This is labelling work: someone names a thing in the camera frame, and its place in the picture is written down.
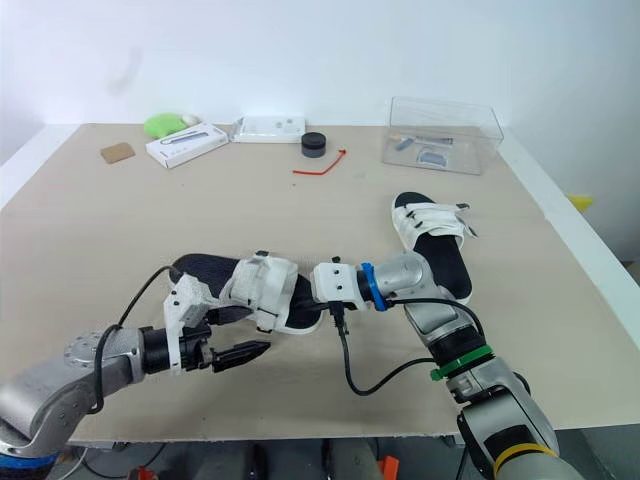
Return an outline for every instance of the green sponge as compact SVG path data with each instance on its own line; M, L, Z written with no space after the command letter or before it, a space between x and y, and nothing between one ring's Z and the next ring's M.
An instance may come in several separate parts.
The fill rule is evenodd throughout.
M184 130L188 125L177 113L161 113L144 122L144 133L153 138L162 138Z

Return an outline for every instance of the cable connector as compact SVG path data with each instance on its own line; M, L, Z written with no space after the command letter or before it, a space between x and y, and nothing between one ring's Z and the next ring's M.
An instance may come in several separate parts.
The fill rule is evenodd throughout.
M344 305L342 302L329 302L329 313L333 317L333 324L340 331L349 334L347 323L344 320Z

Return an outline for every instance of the robotic arm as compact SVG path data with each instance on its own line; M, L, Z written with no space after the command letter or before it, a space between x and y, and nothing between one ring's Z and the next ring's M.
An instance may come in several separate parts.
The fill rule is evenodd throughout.
M269 348L270 343L262 341L223 351L212 348L211 328L219 316L210 313L219 306L206 284L183 274L164 302L166 328L120 328L108 334L101 389L94 367L104 332L97 331L76 337L63 355L0 386L0 479L46 477L84 416L97 413L104 396L139 383L148 374L209 366L220 372Z
M446 379L454 400L464 404L460 433L478 471L500 480L579 480L558 457L549 421L506 362L487 345L454 298L436 285L429 263L406 252L371 266L324 263L313 271L317 301L363 308L366 301L384 311L404 304L409 322L438 368L432 380ZM438 300L447 303L435 303Z

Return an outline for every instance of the wooden table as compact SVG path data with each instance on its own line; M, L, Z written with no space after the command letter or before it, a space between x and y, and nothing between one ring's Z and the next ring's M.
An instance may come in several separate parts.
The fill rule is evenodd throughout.
M145 153L139 125L85 125L0 212L0 380L60 354L78 333L104 328L160 265L190 252L233 257L258 249L308 273L340 255L380 262L401 250L390 204L402 191L467 202L479 233L463 256L470 306L489 343L529 380L556 428L640 422L640 352L510 168L482 176L380 162L377 127L318 128L323 159L298 145L231 144L173 170ZM102 147L129 142L137 155L107 165ZM347 156L322 169L338 148ZM129 325L162 325L166 281ZM357 383L369 386L426 351L401 309L350 313ZM441 434L457 407L419 366L379 393L357 397L344 379L330 321L313 334L265 335L250 321L216 329L223 346L268 338L250 364L213 374L161 373L106 401L74 440L197 440Z

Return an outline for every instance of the white strap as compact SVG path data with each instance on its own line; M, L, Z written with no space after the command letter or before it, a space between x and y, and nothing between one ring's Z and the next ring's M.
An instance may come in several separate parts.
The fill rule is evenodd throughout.
M418 237L425 232L434 237L453 235L458 248L462 248L465 233L476 236L473 229L460 218L460 213L468 208L466 204L409 203L393 210L393 226L407 250L412 250Z
M284 258L254 255L238 262L220 292L222 306L249 308L262 330L285 330L298 266Z

